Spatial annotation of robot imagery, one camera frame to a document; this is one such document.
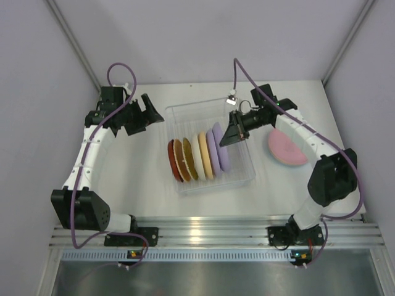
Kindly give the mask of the purple plate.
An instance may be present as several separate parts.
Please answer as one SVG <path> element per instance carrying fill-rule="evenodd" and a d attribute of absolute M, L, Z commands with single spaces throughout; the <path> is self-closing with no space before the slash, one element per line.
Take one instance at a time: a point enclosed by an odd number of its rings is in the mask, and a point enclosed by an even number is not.
<path fill-rule="evenodd" d="M 227 147 L 220 146 L 220 141 L 222 140 L 224 133 L 219 122 L 216 122 L 213 125 L 212 132 L 214 135 L 214 141 L 217 149 L 218 159 L 220 162 L 220 168 L 224 172 L 229 172 L 231 170 L 231 163 Z"/>

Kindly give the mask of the pink plate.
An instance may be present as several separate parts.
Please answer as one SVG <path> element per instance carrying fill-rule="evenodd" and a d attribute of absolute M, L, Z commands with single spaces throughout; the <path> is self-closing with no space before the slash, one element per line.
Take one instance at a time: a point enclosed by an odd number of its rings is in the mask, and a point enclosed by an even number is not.
<path fill-rule="evenodd" d="M 268 136 L 268 148 L 270 150 L 301 151 L 291 139 L 278 129 L 273 129 Z"/>

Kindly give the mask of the tan yellow plate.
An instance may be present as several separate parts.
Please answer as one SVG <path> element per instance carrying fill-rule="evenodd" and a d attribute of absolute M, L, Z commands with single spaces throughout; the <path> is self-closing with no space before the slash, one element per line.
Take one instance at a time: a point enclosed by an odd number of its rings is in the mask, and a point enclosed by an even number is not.
<path fill-rule="evenodd" d="M 299 150 L 297 151 L 286 151 L 286 150 L 270 150 L 271 155 L 278 162 L 291 166 L 299 167 L 305 165 L 308 162 L 307 157 Z"/>

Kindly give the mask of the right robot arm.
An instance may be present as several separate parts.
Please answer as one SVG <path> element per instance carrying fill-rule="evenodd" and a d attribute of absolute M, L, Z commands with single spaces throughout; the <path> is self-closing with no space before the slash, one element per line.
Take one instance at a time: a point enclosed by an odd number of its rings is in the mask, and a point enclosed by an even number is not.
<path fill-rule="evenodd" d="M 345 199 L 357 188 L 357 155 L 325 140 L 307 123 L 290 99 L 277 100 L 269 84 L 251 90 L 255 107 L 247 113 L 233 110 L 220 146 L 225 147 L 249 138 L 250 132 L 271 125 L 281 131 L 307 157 L 312 174 L 307 184 L 308 198 L 289 219 L 288 237 L 294 244 L 310 238 L 310 228 L 334 202 Z"/>

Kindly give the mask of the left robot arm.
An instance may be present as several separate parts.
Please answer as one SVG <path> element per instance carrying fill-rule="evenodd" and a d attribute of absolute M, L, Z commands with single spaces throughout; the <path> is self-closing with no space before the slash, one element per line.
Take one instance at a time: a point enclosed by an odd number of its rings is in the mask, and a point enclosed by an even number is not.
<path fill-rule="evenodd" d="M 51 203 L 65 229 L 117 232 L 124 244 L 132 245 L 139 239 L 135 217 L 111 211 L 96 192 L 118 131 L 125 129 L 131 136 L 164 121 L 146 93 L 141 95 L 144 109 L 136 100 L 127 102 L 129 94 L 127 86 L 101 88 L 96 109 L 85 117 L 83 141 L 72 171 L 62 189 L 53 190 Z"/>

